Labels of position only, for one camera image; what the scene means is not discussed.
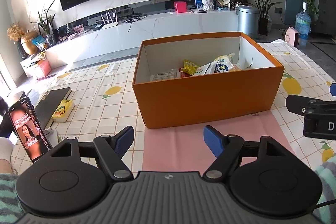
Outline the black book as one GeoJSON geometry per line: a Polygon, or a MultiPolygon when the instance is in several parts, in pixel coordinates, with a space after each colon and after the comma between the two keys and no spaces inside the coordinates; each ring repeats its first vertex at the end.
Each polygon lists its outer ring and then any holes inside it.
{"type": "Polygon", "coordinates": [[[68,87],[47,91],[42,96],[34,110],[43,130],[51,126],[52,115],[60,105],[60,102],[66,100],[71,92],[71,88],[68,87]]]}

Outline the clear tray of yogurt balls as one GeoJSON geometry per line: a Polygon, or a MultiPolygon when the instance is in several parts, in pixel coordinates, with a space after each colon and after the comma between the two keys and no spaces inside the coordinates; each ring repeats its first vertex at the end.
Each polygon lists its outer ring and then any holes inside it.
{"type": "Polygon", "coordinates": [[[181,77],[181,73],[179,70],[172,69],[166,72],[158,72],[155,75],[150,76],[150,81],[163,81],[163,80],[171,80],[178,79],[181,77]]]}

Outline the white sachet packet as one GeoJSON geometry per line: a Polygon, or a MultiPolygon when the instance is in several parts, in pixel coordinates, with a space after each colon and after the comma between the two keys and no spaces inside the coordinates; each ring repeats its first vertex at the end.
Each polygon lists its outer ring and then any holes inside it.
{"type": "Polygon", "coordinates": [[[194,76],[214,74],[217,63],[218,63],[217,61],[213,61],[213,62],[210,62],[206,65],[198,67],[197,70],[194,73],[194,76]]]}

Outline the yellow snack packet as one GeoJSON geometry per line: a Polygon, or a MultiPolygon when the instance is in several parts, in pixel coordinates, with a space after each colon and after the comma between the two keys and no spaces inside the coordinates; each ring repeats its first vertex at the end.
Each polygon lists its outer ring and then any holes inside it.
{"type": "Polygon", "coordinates": [[[198,67],[198,65],[191,62],[190,60],[183,60],[183,67],[180,69],[180,72],[184,73],[185,75],[193,76],[198,67]]]}

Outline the pink storage box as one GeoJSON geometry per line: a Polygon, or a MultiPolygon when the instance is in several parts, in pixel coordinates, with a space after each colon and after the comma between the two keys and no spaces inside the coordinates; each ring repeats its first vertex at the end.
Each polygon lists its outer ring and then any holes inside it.
{"type": "Polygon", "coordinates": [[[51,66],[47,59],[25,59],[21,62],[21,67],[28,78],[42,79],[51,72],[51,66]]]}

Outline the yellow tissue pack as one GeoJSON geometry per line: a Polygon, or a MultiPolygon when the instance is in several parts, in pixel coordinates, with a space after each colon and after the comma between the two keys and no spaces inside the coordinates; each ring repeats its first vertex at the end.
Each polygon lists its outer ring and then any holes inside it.
{"type": "Polygon", "coordinates": [[[66,122],[74,106],[73,100],[62,100],[51,119],[54,122],[66,122]]]}

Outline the clear bag of dried greens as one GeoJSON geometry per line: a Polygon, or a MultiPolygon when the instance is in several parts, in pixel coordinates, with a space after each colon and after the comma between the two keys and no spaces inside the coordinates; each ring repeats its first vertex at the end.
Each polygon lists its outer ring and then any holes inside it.
{"type": "Polygon", "coordinates": [[[253,66],[253,58],[250,61],[246,59],[243,66],[244,70],[251,69],[252,66],[253,66]]]}

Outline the potted long-leaf plant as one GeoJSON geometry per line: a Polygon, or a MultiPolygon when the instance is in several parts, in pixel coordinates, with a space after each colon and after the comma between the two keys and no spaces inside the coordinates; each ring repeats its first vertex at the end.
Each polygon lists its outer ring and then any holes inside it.
{"type": "Polygon", "coordinates": [[[273,0],[253,0],[253,3],[251,3],[259,13],[258,33],[260,35],[268,34],[269,11],[273,6],[279,4],[281,2],[274,2],[273,0]]]}

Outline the dark cabinet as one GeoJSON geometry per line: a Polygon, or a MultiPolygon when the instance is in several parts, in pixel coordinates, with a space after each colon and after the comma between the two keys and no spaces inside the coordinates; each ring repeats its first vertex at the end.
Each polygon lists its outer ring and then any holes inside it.
{"type": "Polygon", "coordinates": [[[313,32],[335,36],[335,0],[317,0],[317,10],[313,32]]]}

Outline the pale green chips bag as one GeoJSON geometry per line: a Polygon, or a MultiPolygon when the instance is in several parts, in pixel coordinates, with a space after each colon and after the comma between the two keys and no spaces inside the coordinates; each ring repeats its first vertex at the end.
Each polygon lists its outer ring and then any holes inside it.
{"type": "Polygon", "coordinates": [[[234,53],[230,53],[229,55],[222,55],[216,58],[214,61],[215,65],[215,73],[226,73],[235,71],[236,67],[233,64],[234,53]]]}

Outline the silver trash can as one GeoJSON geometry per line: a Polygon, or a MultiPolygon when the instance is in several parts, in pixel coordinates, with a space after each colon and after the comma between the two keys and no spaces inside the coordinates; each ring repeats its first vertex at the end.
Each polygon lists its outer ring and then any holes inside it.
{"type": "Polygon", "coordinates": [[[238,32],[252,38],[258,35],[259,10],[252,6],[241,5],[236,9],[238,32]]]}

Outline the blue water jug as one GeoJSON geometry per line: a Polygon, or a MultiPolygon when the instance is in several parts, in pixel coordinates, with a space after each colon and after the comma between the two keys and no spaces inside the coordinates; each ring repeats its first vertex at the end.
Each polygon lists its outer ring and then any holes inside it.
{"type": "Polygon", "coordinates": [[[309,38],[311,17],[307,13],[307,3],[302,4],[302,11],[296,15],[295,29],[298,31],[300,38],[307,40],[309,38]]]}

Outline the dried flower bouquet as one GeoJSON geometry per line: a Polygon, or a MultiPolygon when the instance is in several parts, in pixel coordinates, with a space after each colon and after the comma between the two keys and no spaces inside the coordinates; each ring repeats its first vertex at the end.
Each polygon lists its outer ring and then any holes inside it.
{"type": "Polygon", "coordinates": [[[8,29],[7,29],[7,36],[10,40],[17,43],[21,40],[21,38],[25,35],[25,31],[18,23],[13,23],[8,29]]]}

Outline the orange cardboard box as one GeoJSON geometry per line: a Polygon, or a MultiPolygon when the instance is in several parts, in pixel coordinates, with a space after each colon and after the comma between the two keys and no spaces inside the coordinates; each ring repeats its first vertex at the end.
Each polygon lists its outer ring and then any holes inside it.
{"type": "Polygon", "coordinates": [[[211,32],[143,41],[132,87],[147,128],[178,127],[269,110],[283,73],[283,65],[246,34],[211,32]],[[150,81],[182,68],[183,60],[203,66],[230,53],[235,71],[150,81]],[[252,68],[244,70],[252,58],[252,68]]]}

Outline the potted orchid plant left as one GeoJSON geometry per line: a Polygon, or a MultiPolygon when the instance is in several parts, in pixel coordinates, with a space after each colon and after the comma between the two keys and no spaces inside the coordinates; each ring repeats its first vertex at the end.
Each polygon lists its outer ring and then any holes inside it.
{"type": "Polygon", "coordinates": [[[32,24],[38,25],[38,30],[41,36],[46,40],[46,43],[49,47],[52,47],[56,44],[54,31],[53,31],[53,21],[56,14],[50,14],[50,8],[54,4],[53,1],[48,9],[44,9],[43,11],[38,11],[38,20],[35,22],[31,22],[32,24]]]}

